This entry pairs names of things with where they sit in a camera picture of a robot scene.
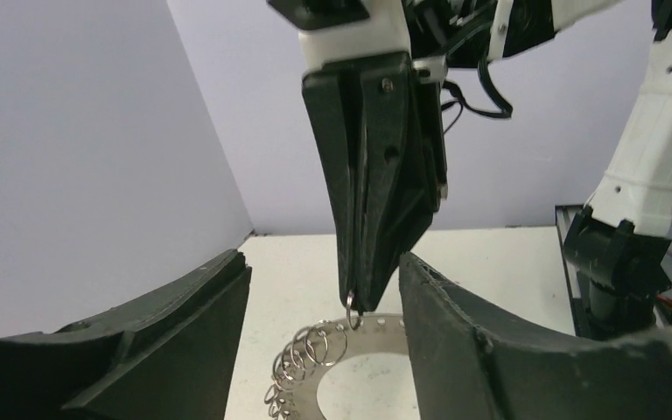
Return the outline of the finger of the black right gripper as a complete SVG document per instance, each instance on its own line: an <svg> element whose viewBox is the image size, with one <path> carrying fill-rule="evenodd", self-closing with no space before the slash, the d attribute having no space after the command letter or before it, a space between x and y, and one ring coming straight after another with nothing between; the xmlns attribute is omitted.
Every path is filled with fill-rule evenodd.
<svg viewBox="0 0 672 420"><path fill-rule="evenodd" d="M359 81L349 72L312 72L302 96L325 177L335 226L339 300L354 289L356 184L363 119Z"/></svg>
<svg viewBox="0 0 672 420"><path fill-rule="evenodd" d="M359 310L376 310L402 254L431 225L446 187L442 56L381 58L367 72L359 180Z"/></svg>

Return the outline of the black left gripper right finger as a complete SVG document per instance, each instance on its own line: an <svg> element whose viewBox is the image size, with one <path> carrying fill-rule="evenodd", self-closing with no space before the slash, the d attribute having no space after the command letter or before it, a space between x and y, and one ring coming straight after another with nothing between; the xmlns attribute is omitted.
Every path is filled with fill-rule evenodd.
<svg viewBox="0 0 672 420"><path fill-rule="evenodd" d="M608 341L532 323L402 256L423 419L672 419L672 326Z"/></svg>

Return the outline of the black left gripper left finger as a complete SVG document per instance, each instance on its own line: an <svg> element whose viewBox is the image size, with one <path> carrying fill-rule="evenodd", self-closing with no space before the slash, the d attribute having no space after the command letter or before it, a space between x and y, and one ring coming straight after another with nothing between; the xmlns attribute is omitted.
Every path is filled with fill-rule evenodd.
<svg viewBox="0 0 672 420"><path fill-rule="evenodd" d="M230 249L57 332L0 338L0 419L222 419L251 274Z"/></svg>

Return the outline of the metal ring disc with keyrings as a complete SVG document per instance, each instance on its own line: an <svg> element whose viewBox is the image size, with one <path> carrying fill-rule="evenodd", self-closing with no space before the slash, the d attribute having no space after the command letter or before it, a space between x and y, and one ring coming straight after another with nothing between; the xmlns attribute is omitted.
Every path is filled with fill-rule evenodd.
<svg viewBox="0 0 672 420"><path fill-rule="evenodd" d="M321 319L297 330L276 353L263 403L271 419L324 419L318 391L332 369L371 354L409 354L403 315L363 313L346 298L346 316Z"/></svg>

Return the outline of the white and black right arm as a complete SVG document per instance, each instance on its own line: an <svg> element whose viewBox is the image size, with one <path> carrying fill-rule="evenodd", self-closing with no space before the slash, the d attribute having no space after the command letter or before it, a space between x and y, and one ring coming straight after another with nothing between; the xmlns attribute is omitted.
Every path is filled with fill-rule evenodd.
<svg viewBox="0 0 672 420"><path fill-rule="evenodd" d="M551 41L608 1L275 1L298 29L302 96L337 237L339 298L373 312L400 257L447 193L443 91L473 69L505 120L512 105L489 66ZM672 1L650 6L647 71L610 164L575 215L565 261L588 278L574 311L580 336L607 340L655 323L671 282L662 269L672 222Z"/></svg>

